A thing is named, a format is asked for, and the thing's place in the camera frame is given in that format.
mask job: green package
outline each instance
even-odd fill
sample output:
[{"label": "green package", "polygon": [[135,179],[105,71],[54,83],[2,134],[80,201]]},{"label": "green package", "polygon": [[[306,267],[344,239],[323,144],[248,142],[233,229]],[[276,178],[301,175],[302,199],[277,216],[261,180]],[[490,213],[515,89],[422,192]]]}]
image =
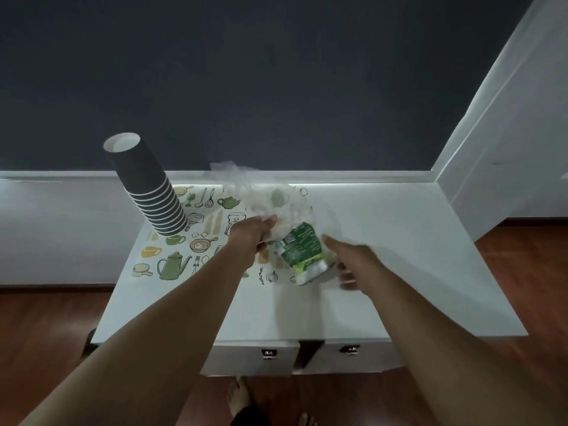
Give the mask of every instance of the green package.
[{"label": "green package", "polygon": [[274,248],[284,261],[294,268],[298,285],[308,283],[329,269],[323,255],[322,243],[314,228],[307,222],[302,222],[284,239],[277,241]]}]

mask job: drawer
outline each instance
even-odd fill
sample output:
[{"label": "drawer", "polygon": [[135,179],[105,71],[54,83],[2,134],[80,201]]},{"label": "drawer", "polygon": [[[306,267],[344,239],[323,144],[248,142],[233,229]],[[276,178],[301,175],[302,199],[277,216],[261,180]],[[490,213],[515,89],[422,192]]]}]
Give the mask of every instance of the drawer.
[{"label": "drawer", "polygon": [[291,375],[300,346],[299,343],[287,345],[293,346],[214,345],[201,369],[201,374]]},{"label": "drawer", "polygon": [[390,341],[326,342],[300,373],[381,372],[403,365],[398,351]]}]

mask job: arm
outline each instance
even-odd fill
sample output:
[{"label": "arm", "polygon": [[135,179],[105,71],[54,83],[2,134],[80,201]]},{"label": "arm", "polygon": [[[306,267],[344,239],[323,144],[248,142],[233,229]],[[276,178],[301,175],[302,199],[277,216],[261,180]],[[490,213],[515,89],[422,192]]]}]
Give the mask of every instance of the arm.
[{"label": "arm", "polygon": [[174,425],[274,223],[235,224],[217,256],[110,337],[22,425]]},{"label": "arm", "polygon": [[568,424],[566,408],[539,383],[434,307],[368,246],[324,241],[343,262],[343,281],[356,280],[373,302],[441,424]]}]

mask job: stack of paper cups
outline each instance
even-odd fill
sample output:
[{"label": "stack of paper cups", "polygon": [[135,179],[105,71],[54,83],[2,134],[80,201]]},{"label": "stack of paper cups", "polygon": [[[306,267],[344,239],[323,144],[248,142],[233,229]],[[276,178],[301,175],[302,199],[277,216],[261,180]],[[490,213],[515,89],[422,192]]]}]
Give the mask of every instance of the stack of paper cups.
[{"label": "stack of paper cups", "polygon": [[139,135],[113,135],[103,148],[124,189],[157,233],[172,236],[186,227],[188,218],[172,184]]}]

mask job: metal drawer pull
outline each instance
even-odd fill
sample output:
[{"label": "metal drawer pull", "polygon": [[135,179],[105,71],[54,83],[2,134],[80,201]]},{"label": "metal drawer pull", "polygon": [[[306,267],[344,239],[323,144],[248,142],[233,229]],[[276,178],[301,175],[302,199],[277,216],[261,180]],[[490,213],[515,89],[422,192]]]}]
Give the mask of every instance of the metal drawer pull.
[{"label": "metal drawer pull", "polygon": [[344,345],[339,350],[340,353],[347,354],[349,356],[356,356],[359,354],[359,347],[360,345]]},{"label": "metal drawer pull", "polygon": [[278,350],[262,350],[262,358],[266,360],[272,360],[276,358]]}]

